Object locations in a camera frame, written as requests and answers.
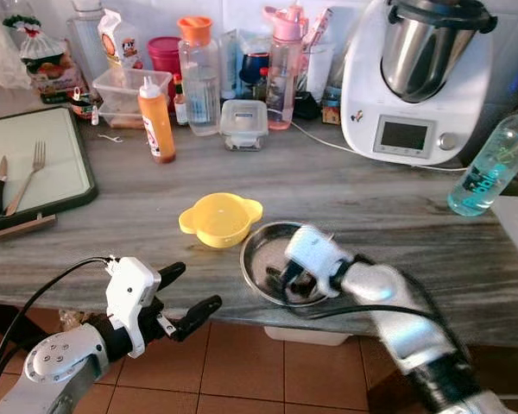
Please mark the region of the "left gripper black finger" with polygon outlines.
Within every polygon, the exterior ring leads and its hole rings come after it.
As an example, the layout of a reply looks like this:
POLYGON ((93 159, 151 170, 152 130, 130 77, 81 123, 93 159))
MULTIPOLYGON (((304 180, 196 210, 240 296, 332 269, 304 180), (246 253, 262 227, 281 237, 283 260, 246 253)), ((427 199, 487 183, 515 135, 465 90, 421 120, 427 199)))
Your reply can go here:
POLYGON ((157 287, 156 290, 158 292, 163 291, 163 289, 179 279, 184 272, 186 272, 186 264, 184 261, 176 261, 175 263, 161 268, 159 271, 159 287, 157 287))
POLYGON ((220 309, 221 304, 223 304, 221 297, 219 295, 212 295, 207 297, 207 299, 199 301, 195 306, 188 308, 185 316, 173 322, 175 330, 171 335, 171 339, 174 342, 183 342, 193 332, 199 330, 209 317, 220 309))

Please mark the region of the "round steel plate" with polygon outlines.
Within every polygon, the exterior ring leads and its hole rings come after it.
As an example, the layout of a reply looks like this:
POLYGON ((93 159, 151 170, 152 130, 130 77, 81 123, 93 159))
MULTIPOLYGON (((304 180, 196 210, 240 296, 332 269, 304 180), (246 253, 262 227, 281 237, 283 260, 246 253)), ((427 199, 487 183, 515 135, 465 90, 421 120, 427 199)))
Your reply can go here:
POLYGON ((240 266, 244 281, 260 296, 287 307, 314 306, 318 303, 283 303, 276 293, 276 268, 282 268, 288 259, 284 249, 292 234, 301 226, 298 222, 279 221, 263 224, 243 242, 240 266))

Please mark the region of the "yellow plastic bowl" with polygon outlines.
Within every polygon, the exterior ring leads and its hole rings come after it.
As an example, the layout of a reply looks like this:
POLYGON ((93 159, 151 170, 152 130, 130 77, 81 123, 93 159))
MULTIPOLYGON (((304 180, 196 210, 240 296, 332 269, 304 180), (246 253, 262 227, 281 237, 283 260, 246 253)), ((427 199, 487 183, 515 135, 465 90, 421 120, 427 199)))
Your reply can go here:
POLYGON ((254 198, 217 192, 184 210, 179 216, 179 226, 181 232, 196 235, 211 248, 231 248, 242 243, 262 213, 262 204, 254 198))

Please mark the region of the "orange sauce bottle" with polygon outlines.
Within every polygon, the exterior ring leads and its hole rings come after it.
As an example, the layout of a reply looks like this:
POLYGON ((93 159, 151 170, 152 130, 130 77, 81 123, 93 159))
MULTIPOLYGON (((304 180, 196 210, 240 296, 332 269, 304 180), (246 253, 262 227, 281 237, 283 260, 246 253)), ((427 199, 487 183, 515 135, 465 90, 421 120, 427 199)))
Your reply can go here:
POLYGON ((171 117, 167 109, 167 95, 151 76, 145 76, 138 90, 138 107, 154 161, 173 162, 175 147, 171 117))

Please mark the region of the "brown wooden stick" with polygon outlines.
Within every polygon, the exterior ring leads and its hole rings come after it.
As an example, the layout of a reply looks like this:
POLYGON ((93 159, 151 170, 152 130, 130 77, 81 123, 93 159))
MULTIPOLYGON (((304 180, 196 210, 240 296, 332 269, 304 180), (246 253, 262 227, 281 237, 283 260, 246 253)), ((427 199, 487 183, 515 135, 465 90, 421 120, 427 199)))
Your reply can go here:
POLYGON ((39 229, 48 229, 50 226, 55 225, 57 217, 55 216, 38 216, 34 220, 27 221, 26 223, 10 226, 7 229, 0 229, 0 241, 6 240, 6 238, 39 231, 39 229))

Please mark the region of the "green rimmed cutting board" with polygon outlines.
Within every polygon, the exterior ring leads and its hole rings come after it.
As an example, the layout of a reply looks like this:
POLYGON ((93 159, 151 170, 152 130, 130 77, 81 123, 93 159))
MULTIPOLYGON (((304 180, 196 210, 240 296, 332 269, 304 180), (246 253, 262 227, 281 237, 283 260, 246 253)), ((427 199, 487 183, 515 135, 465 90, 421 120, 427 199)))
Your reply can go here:
POLYGON ((0 231, 10 226, 80 208, 97 195, 76 118, 66 108, 48 108, 0 118, 0 160, 7 160, 3 207, 14 201, 33 169, 35 144, 45 146, 45 162, 13 216, 0 216, 0 231))

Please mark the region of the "small clear lidded container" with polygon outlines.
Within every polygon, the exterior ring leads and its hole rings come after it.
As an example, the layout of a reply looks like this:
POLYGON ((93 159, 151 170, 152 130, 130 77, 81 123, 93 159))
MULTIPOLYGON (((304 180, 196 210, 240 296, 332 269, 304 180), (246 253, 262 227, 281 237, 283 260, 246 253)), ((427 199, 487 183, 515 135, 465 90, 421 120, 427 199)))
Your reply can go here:
POLYGON ((262 138, 269 134, 267 114, 267 105, 262 100, 224 100, 218 126, 226 149, 262 150, 262 138))

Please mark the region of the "metal fork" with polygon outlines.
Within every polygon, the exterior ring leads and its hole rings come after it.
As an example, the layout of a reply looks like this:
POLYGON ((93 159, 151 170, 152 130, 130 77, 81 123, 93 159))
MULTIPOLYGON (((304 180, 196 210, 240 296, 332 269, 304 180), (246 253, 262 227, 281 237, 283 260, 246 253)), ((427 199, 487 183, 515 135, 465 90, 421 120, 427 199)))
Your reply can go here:
POLYGON ((46 165, 46 157, 46 143, 43 141, 36 142, 33 152, 33 165, 31 165, 30 173, 28 173, 25 182, 22 183, 21 189, 19 189, 18 193, 13 197, 13 201, 6 206, 5 216, 13 216, 13 214, 17 212, 18 206, 21 204, 22 198, 25 197, 25 192, 30 186, 30 182, 33 181, 33 177, 46 165))

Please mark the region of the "clear plastic box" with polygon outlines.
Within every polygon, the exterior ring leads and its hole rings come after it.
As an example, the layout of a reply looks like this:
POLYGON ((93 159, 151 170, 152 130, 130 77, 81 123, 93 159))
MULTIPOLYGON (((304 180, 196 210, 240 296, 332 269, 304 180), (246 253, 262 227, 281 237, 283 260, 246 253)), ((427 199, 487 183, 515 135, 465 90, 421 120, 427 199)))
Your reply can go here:
POLYGON ((109 123, 113 128, 144 129, 140 107, 138 107, 138 91, 145 78, 152 78, 171 100, 173 74, 140 68, 112 67, 92 84, 102 103, 98 107, 98 119, 109 123))

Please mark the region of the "clear bottle orange cap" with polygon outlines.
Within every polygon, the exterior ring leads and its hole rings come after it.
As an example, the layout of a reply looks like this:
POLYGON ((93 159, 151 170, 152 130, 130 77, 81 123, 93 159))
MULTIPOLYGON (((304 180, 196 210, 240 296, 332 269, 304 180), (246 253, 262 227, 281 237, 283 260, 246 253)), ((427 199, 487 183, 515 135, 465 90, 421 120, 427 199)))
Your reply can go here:
POLYGON ((220 121, 220 59, 212 35, 212 19, 183 16, 179 19, 181 83, 186 97, 188 125, 194 135, 218 133, 220 121))

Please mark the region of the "pink drinking bottle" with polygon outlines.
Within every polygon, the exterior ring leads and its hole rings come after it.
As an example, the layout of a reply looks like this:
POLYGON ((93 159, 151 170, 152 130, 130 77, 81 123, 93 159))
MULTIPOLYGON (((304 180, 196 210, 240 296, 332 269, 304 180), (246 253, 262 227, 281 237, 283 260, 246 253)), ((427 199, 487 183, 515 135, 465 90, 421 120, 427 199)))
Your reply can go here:
POLYGON ((298 0, 283 9, 267 5, 263 13, 272 25, 268 87, 264 99, 268 107, 268 126, 272 130, 283 130, 289 128, 294 115, 307 19, 298 0))

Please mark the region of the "clear water bottle blue cap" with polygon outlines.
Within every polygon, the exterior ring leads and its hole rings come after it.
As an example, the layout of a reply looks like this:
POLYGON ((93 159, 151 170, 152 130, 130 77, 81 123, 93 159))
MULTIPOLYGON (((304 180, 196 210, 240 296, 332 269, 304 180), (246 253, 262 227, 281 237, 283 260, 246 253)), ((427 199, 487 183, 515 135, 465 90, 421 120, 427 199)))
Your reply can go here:
POLYGON ((504 118, 447 201, 460 216, 480 216, 518 173, 518 113, 504 118))

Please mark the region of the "magenta plastic tub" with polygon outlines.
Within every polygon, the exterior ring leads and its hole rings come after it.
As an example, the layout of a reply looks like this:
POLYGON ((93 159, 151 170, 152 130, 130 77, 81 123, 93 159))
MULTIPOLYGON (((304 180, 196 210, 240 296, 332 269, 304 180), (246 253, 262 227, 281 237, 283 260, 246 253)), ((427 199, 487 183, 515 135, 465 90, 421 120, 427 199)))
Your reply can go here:
POLYGON ((181 38, 160 36, 160 38, 153 38, 146 43, 153 71, 181 75, 180 41, 181 38))

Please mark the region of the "white orange carton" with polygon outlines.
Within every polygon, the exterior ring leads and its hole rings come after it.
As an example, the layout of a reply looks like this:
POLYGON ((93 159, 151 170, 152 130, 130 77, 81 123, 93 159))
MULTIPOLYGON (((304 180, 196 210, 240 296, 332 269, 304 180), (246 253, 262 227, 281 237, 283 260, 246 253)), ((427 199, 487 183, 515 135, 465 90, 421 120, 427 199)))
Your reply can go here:
POLYGON ((104 16, 98 20, 97 31, 111 67, 144 70, 144 60, 138 51, 140 35, 136 27, 125 22, 120 13, 104 9, 104 16))

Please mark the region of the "clear bag of food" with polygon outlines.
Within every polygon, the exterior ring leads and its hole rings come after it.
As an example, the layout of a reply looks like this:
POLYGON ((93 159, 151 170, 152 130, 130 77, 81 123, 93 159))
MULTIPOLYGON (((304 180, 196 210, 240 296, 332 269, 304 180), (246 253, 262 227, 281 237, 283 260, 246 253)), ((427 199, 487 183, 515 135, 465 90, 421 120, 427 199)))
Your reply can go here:
POLYGON ((41 23, 33 16, 13 15, 3 25, 27 36, 21 43, 21 61, 35 91, 46 105, 66 105, 85 93, 80 67, 71 58, 65 41, 57 41, 41 30, 41 23))

